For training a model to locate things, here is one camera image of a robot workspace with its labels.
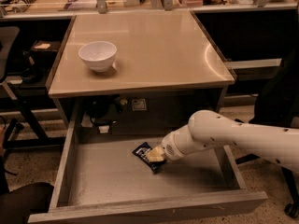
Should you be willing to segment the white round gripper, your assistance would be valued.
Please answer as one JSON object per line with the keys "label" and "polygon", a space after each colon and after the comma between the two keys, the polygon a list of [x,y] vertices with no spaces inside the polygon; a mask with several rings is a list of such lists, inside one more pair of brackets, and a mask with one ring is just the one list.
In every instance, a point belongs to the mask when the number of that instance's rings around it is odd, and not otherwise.
{"label": "white round gripper", "polygon": [[169,133],[161,143],[162,147],[155,147],[146,154],[149,162],[164,161],[165,157],[170,161],[177,161],[186,156],[183,148],[186,145],[186,135],[183,132],[175,131]]}

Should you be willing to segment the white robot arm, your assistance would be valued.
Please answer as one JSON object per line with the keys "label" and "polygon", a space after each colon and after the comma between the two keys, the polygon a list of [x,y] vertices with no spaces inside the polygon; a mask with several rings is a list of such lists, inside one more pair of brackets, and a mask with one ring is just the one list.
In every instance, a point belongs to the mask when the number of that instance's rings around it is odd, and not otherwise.
{"label": "white robot arm", "polygon": [[225,145],[299,173],[298,129],[237,122],[210,110],[192,114],[187,125],[166,135],[146,157],[150,162],[177,161]]}

